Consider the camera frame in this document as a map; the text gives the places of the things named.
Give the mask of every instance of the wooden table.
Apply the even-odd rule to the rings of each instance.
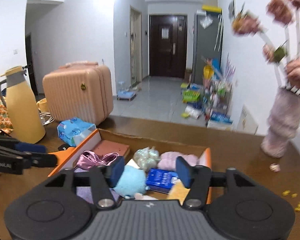
[[[47,134],[40,142],[48,148],[49,152],[57,151],[62,144],[56,127],[55,123],[48,125]],[[298,193],[296,198],[286,197],[294,207],[300,201],[300,155],[292,144],[289,144],[286,155],[277,160],[266,156],[260,150],[263,139],[261,136],[117,116],[108,118],[99,127],[129,135],[210,147],[214,171],[225,171],[227,167],[236,167],[278,195],[287,189],[292,193]],[[269,166],[272,163],[279,163],[281,171],[278,173],[270,171]],[[3,221],[6,207],[14,199],[44,181],[50,171],[50,168],[32,168],[25,170],[22,176],[10,174],[0,176],[0,238],[2,240],[11,239]],[[222,190],[215,188],[212,198],[220,194]],[[289,240],[300,240],[300,213],[296,213],[296,222]]]

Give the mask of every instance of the refrigerator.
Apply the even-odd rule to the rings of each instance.
[[[202,13],[196,13],[194,15],[194,53],[193,53],[193,66],[192,66],[192,79],[191,82],[202,85],[203,67],[207,65],[202,59],[202,56],[207,58],[216,58],[221,62],[222,51],[222,13],[209,12],[207,16],[212,19],[212,23],[204,28],[207,24],[205,21],[205,15]]]

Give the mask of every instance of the ceiling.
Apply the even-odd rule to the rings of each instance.
[[[39,20],[48,12],[57,7],[58,4],[46,4],[46,3],[27,3],[26,9],[26,27]]]

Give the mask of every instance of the yellow thermos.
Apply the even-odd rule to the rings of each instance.
[[[0,82],[0,98],[7,107],[13,126],[14,137],[26,143],[36,143],[45,135],[35,96],[24,77],[21,66],[7,70]],[[7,83],[6,98],[1,93],[1,85]]]

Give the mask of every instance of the blue plush toy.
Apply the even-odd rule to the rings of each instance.
[[[126,165],[114,190],[124,198],[134,198],[135,193],[146,193],[146,173]]]

